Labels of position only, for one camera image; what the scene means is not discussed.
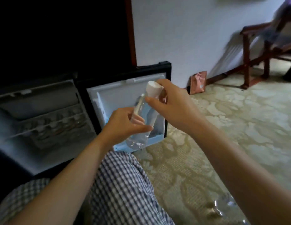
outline right hand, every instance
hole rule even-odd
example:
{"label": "right hand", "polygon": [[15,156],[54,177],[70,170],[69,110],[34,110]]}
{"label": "right hand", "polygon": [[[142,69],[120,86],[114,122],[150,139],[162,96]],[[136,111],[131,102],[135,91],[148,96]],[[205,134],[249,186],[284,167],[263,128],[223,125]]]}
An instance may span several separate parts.
{"label": "right hand", "polygon": [[168,79],[159,79],[157,83],[164,87],[167,103],[146,97],[145,101],[160,113],[172,126],[189,134],[196,121],[205,119],[191,100],[187,91],[179,88]]}

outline hand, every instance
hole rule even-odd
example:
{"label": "hand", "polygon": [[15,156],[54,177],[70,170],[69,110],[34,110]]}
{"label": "hand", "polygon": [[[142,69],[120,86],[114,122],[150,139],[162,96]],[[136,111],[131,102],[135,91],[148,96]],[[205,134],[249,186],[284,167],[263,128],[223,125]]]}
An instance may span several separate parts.
{"label": "hand", "polygon": [[196,105],[191,100],[185,89],[179,88],[168,79],[159,79],[157,83],[164,87],[162,94],[167,96],[167,102],[164,104],[151,97],[146,97],[146,102],[160,113],[172,126],[190,134],[192,128],[195,128],[194,121],[205,117],[199,112]]}
{"label": "hand", "polygon": [[113,111],[108,123],[97,137],[104,143],[105,148],[109,149],[133,134],[153,130],[152,126],[144,124],[145,120],[140,116],[135,116],[135,122],[131,123],[133,111],[134,107],[118,108]]}

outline beige carpet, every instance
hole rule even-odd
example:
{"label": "beige carpet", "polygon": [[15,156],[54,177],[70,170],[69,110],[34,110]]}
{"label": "beige carpet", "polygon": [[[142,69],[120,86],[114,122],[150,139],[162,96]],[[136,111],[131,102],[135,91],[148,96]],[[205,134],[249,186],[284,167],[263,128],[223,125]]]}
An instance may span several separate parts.
{"label": "beige carpet", "polygon": [[[265,82],[241,90],[236,86],[243,75],[235,74],[191,98],[210,122],[291,190],[291,83],[280,77],[290,66],[273,59]],[[134,154],[176,224],[237,224],[211,213],[213,200],[227,190],[188,135],[169,126],[164,141]]]}

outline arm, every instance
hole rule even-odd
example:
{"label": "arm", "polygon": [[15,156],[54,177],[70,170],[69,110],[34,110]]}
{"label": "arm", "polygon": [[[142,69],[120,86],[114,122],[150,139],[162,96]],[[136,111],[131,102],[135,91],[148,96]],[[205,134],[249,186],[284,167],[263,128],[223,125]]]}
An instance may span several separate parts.
{"label": "arm", "polygon": [[152,130],[130,123],[132,112],[133,108],[114,111],[102,132],[9,224],[72,224],[109,149],[132,134]]}
{"label": "arm", "polygon": [[291,224],[291,192],[207,121],[184,89],[165,79],[158,83],[167,104],[149,97],[147,102],[196,141],[250,223]]}

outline patterned carpet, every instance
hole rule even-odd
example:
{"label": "patterned carpet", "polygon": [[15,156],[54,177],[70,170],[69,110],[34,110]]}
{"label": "patterned carpet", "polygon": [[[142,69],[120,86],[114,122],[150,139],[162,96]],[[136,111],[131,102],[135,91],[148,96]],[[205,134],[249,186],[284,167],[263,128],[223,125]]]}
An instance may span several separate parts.
{"label": "patterned carpet", "polygon": [[[235,74],[191,98],[211,123],[291,190],[291,83],[281,79],[290,66],[273,59],[265,82],[241,90],[243,75]],[[227,190],[188,135],[169,126],[164,141],[134,154],[176,224],[238,224],[212,213],[213,200]]]}

